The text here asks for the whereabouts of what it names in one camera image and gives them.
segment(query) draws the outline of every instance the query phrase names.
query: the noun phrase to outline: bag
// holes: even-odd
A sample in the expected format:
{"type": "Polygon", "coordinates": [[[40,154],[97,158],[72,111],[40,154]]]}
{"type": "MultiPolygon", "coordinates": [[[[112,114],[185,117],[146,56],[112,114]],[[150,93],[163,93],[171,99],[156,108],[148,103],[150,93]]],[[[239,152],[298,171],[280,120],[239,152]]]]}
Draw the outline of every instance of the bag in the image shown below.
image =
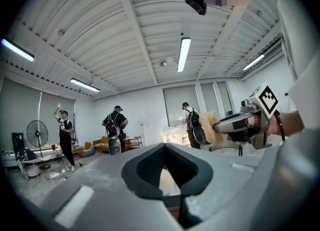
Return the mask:
{"type": "Polygon", "coordinates": [[[111,113],[109,114],[108,122],[106,123],[105,129],[108,138],[118,137],[120,135],[120,126],[116,121],[118,114],[114,119],[111,117],[111,113]]]}
{"type": "Polygon", "coordinates": [[[190,126],[193,128],[194,126],[199,124],[199,114],[195,111],[194,108],[192,108],[192,111],[190,112],[188,109],[186,111],[189,112],[187,121],[189,122],[190,126]]]}

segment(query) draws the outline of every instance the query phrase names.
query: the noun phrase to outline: hand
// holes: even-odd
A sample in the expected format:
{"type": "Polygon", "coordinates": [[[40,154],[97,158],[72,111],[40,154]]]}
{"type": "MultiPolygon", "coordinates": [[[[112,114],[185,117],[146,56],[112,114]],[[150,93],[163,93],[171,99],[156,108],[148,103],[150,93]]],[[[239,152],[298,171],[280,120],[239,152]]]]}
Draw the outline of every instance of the hand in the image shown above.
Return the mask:
{"type": "MultiPolygon", "coordinates": [[[[261,125],[261,117],[259,115],[254,115],[254,127],[259,128],[261,125]]],[[[275,115],[273,114],[270,118],[269,122],[269,128],[266,131],[266,136],[269,137],[270,135],[279,135],[280,134],[280,128],[278,126],[277,119],[275,115]]],[[[228,135],[228,141],[232,141],[231,137],[228,135]]]]}

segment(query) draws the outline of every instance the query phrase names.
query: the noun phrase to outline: standing fan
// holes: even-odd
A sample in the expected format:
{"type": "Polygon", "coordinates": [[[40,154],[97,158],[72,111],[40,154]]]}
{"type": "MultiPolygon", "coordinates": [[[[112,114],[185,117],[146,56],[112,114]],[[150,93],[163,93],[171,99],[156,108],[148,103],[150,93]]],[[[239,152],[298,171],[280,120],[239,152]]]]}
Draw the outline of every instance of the standing fan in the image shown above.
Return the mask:
{"type": "MultiPolygon", "coordinates": [[[[30,122],[26,128],[26,137],[31,145],[40,149],[41,157],[43,157],[41,147],[48,141],[48,129],[45,124],[39,120],[30,122]]],[[[40,168],[48,169],[49,167],[50,164],[43,164],[40,168]]]]}

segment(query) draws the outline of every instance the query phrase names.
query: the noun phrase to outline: white wall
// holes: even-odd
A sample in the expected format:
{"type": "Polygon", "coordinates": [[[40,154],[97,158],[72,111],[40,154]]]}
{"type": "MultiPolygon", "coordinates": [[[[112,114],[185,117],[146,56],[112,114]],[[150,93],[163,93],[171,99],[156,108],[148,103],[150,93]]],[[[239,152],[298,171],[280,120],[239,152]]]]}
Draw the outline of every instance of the white wall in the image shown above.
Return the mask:
{"type": "MultiPolygon", "coordinates": [[[[231,96],[238,100],[241,96],[236,84],[240,82],[233,82],[233,80],[228,79],[227,82],[231,84],[231,96]]],[[[212,81],[219,82],[225,81],[225,79],[200,80],[200,83],[212,81]]],[[[105,128],[101,126],[101,123],[116,105],[120,105],[123,109],[122,114],[129,121],[124,131],[130,138],[141,136],[145,146],[162,142],[162,131],[169,128],[163,89],[194,84],[195,81],[172,83],[134,90],[93,101],[92,127],[95,139],[97,140],[105,135],[105,128]]]]}
{"type": "Polygon", "coordinates": [[[90,99],[79,98],[75,101],[75,135],[79,145],[97,140],[96,119],[93,117],[93,103],[90,99]]]}
{"type": "Polygon", "coordinates": [[[234,113],[238,113],[241,108],[241,101],[250,95],[246,88],[246,84],[238,79],[229,79],[226,82],[227,89],[231,95],[231,106],[234,109],[234,113]]]}
{"type": "Polygon", "coordinates": [[[261,84],[267,83],[279,100],[278,110],[280,112],[287,113],[296,109],[290,96],[285,96],[285,93],[287,93],[294,84],[285,58],[255,73],[242,83],[246,96],[250,95],[261,84]]]}

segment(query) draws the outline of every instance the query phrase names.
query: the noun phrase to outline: table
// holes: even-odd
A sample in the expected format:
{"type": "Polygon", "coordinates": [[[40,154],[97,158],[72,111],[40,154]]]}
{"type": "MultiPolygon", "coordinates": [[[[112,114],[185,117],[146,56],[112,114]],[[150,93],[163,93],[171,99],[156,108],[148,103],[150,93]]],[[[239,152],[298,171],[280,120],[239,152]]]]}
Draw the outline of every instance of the table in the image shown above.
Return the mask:
{"type": "Polygon", "coordinates": [[[124,143],[125,143],[125,151],[143,147],[140,136],[137,136],[134,138],[127,138],[124,141],[124,143]]]}

